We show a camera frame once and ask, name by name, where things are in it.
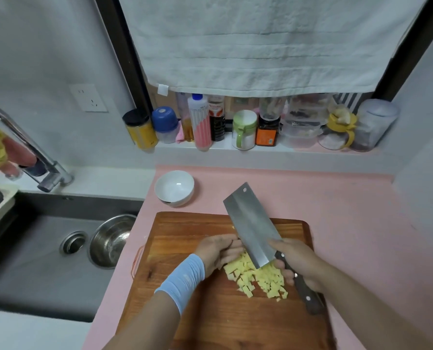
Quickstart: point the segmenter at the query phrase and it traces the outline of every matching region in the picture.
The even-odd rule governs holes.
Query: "hand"
[[[309,246],[297,239],[289,238],[284,238],[282,241],[272,239],[268,241],[268,243],[274,249],[284,254],[288,264],[304,277],[308,287],[313,291],[321,291],[318,278],[328,264],[317,256]],[[284,262],[275,260],[273,264],[276,268],[281,270],[281,274],[284,276],[286,283],[294,285],[294,273],[291,270],[285,269]]]
[[[244,253],[243,243],[234,234],[206,237],[194,252],[205,265],[206,278],[215,269],[221,269],[223,265],[233,261],[242,253]]]

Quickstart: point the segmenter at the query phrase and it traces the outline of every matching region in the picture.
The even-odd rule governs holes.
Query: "pink countertop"
[[[171,208],[153,193],[163,173],[183,169],[196,192]],[[401,210],[391,177],[383,175],[158,166],[83,349],[100,350],[114,335],[132,285],[131,268],[160,211],[226,214],[223,200],[249,182],[268,215],[306,221],[315,251],[347,272],[433,338],[433,249]],[[364,349],[328,305],[338,349]]]

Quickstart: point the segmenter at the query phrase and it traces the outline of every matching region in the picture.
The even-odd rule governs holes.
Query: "knife handle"
[[[310,315],[322,314],[325,311],[325,306],[318,293],[309,288],[304,277],[291,268],[282,252],[276,251],[275,258],[283,261],[285,268],[294,273],[294,286],[296,287],[299,297],[306,304],[307,313]]]

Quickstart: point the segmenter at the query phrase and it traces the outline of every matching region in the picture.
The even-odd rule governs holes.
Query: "blue wrist sleeve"
[[[155,292],[164,291],[170,295],[182,315],[190,296],[204,279],[205,266],[202,259],[196,254],[191,254],[173,270]]]

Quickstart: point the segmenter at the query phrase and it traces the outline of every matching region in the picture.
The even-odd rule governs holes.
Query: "sink drain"
[[[61,254],[74,254],[87,241],[87,234],[84,231],[76,231],[68,235],[64,241],[62,241],[59,251]]]

